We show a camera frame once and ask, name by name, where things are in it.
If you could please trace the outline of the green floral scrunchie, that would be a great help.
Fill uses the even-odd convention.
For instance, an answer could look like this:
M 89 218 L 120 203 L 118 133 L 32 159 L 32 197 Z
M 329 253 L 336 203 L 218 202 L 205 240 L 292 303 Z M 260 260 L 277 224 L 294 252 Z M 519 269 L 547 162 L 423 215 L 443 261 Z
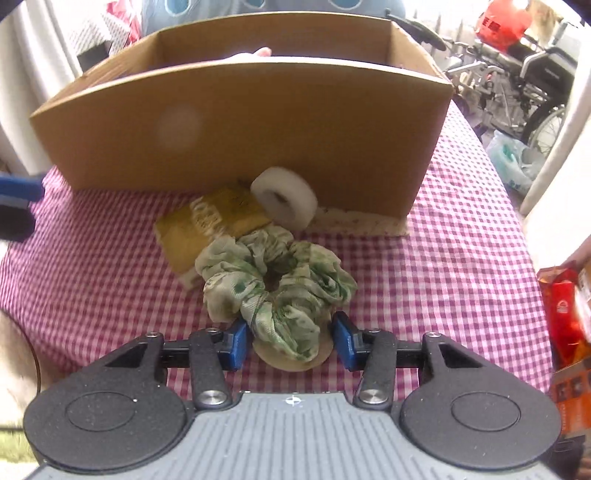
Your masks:
M 301 363 L 318 357 L 329 314 L 358 289 L 333 251 L 276 225 L 216 238 L 195 260 L 195 271 L 204 279 L 212 321 L 242 317 L 256 340 Z

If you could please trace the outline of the pink white plush toy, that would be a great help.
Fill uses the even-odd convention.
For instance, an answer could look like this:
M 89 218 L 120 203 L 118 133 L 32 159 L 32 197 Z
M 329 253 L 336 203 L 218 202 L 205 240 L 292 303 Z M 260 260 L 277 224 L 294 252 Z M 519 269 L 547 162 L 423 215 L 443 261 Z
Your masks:
M 270 47 L 262 47 L 257 49 L 254 52 L 242 52 L 235 55 L 232 55 L 228 58 L 225 58 L 225 61 L 228 62 L 238 62 L 238 61 L 259 61 L 263 58 L 270 58 L 273 55 L 273 50 Z

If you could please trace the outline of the purple checkered tablecloth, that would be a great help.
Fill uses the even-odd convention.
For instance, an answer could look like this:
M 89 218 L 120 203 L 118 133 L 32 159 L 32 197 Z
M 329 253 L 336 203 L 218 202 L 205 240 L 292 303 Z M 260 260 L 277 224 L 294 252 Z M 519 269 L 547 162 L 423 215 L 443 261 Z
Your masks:
M 70 373 L 148 331 L 182 339 L 209 324 L 200 291 L 181 286 L 153 232 L 188 195 L 75 192 L 57 171 L 44 186 L 34 235 L 1 263 L 1 308 L 39 355 Z M 441 332 L 547 390 L 551 346 L 521 223 L 456 107 L 408 228 L 401 238 L 315 236 L 358 283 L 356 325 L 409 340 Z

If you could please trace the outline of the yellow scouring sponge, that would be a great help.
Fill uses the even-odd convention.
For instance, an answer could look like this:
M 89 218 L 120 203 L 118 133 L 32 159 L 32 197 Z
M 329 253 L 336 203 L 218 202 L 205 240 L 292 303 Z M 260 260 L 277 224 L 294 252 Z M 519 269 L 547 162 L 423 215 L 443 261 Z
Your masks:
M 248 187 L 233 184 L 198 197 L 158 218 L 153 226 L 171 271 L 187 290 L 197 285 L 194 263 L 222 235 L 242 237 L 270 224 Z

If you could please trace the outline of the white fluffy cushion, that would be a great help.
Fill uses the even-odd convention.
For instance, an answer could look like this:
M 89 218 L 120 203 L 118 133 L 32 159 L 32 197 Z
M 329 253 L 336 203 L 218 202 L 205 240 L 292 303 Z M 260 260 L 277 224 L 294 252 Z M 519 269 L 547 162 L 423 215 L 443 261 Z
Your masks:
M 19 326 L 1 313 L 1 427 L 22 426 L 24 411 L 38 392 L 33 350 Z

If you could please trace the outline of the white polka dot cloth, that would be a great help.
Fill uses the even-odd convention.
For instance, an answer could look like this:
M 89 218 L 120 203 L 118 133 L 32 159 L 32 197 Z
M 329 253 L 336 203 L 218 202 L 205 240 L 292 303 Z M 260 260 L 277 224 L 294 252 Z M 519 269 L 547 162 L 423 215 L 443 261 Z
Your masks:
M 108 12 L 90 13 L 78 25 L 74 36 L 77 56 L 106 42 L 108 55 L 124 49 L 130 41 L 131 27 Z

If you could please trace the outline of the red snack packet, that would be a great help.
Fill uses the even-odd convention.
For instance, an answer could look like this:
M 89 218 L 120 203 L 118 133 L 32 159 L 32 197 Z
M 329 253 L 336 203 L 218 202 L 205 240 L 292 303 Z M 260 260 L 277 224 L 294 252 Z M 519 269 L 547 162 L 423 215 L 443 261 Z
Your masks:
M 575 262 L 537 273 L 546 314 L 553 363 L 566 368 L 590 354 L 590 309 L 579 289 Z

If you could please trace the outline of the orange cardboard box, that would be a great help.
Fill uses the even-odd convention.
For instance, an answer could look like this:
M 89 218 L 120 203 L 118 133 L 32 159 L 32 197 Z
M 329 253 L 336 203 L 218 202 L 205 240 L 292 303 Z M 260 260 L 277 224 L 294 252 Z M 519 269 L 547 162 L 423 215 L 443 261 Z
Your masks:
M 554 373 L 550 396 L 561 417 L 564 436 L 590 435 L 590 358 Z

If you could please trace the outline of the blue patterned bed sheet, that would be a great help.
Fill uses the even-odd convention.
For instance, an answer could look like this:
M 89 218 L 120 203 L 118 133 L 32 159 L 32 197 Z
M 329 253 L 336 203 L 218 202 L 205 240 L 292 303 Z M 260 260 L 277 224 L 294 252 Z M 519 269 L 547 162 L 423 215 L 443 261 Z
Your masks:
M 344 13 L 385 18 L 406 17 L 400 0 L 152 0 L 141 9 L 142 35 L 218 17 L 283 11 Z

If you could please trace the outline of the brown cardboard box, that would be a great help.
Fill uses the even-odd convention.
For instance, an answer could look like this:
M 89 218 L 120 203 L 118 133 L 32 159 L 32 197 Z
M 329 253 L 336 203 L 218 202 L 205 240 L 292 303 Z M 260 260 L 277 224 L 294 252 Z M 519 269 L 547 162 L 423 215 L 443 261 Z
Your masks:
M 270 47 L 259 61 L 225 58 Z M 194 191 L 294 171 L 322 206 L 403 218 L 453 87 L 385 19 L 287 12 L 151 34 L 37 109 L 32 127 L 76 190 Z

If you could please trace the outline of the black wheelchair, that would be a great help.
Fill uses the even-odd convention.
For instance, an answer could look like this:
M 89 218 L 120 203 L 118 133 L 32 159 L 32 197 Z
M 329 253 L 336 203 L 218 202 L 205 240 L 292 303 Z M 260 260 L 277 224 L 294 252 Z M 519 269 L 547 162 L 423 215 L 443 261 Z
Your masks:
M 415 19 L 391 11 L 385 17 L 415 40 L 447 51 L 443 72 L 455 88 L 453 100 L 482 139 L 499 131 L 547 156 L 562 130 L 577 61 L 564 50 L 517 43 L 504 53 L 483 41 L 443 38 Z

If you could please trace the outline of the red plastic bag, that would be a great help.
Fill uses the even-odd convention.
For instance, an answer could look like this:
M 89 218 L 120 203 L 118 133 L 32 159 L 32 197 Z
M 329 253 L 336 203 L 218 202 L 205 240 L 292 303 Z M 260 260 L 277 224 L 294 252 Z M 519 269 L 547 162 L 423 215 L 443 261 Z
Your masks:
M 532 24 L 527 9 L 517 8 L 510 0 L 493 0 L 479 17 L 475 33 L 483 43 L 501 51 L 520 42 Z

